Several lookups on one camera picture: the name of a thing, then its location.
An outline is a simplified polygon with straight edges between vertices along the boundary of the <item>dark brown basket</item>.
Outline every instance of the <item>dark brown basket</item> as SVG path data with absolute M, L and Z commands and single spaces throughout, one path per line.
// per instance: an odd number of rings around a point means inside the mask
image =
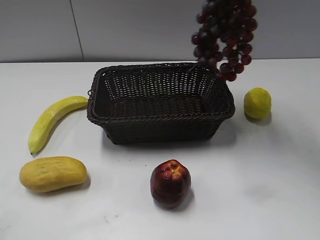
M 209 139 L 235 113 L 227 84 L 195 63 L 105 67 L 89 92 L 87 118 L 114 144 Z

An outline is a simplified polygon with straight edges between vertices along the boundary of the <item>artificial banana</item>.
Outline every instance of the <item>artificial banana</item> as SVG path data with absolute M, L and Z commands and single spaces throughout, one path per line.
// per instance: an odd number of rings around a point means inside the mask
M 76 109 L 85 107 L 87 104 L 87 98 L 83 96 L 71 96 L 48 107 L 36 121 L 29 136 L 28 145 L 30 153 L 35 154 L 44 147 L 51 130 L 62 117 Z

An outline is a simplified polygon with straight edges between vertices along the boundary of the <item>red apple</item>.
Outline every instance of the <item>red apple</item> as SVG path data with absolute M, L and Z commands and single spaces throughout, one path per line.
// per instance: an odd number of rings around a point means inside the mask
M 157 166 L 151 175 L 150 190 L 153 199 L 161 206 L 173 209 L 186 198 L 191 187 L 188 169 L 175 159 Z

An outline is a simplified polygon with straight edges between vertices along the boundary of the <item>bunch of grapes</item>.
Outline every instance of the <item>bunch of grapes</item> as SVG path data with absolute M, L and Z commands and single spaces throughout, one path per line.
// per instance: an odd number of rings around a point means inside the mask
M 253 48 L 249 43 L 258 27 L 253 18 L 256 13 L 251 0 L 206 0 L 202 12 L 196 16 L 202 27 L 192 35 L 198 64 L 214 70 L 226 57 L 227 63 L 220 65 L 219 77 L 230 82 L 236 80 L 237 74 L 252 61 Z M 221 51 L 218 39 L 226 44 Z

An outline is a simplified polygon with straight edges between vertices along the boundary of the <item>wall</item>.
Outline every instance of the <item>wall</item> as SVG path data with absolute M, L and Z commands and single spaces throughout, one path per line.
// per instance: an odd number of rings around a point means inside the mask
M 252 1 L 259 23 L 254 58 L 320 57 L 319 1 Z M 201 5 L 202 0 L 0 0 L 0 62 L 194 60 L 190 37 L 199 28 L 195 15 Z

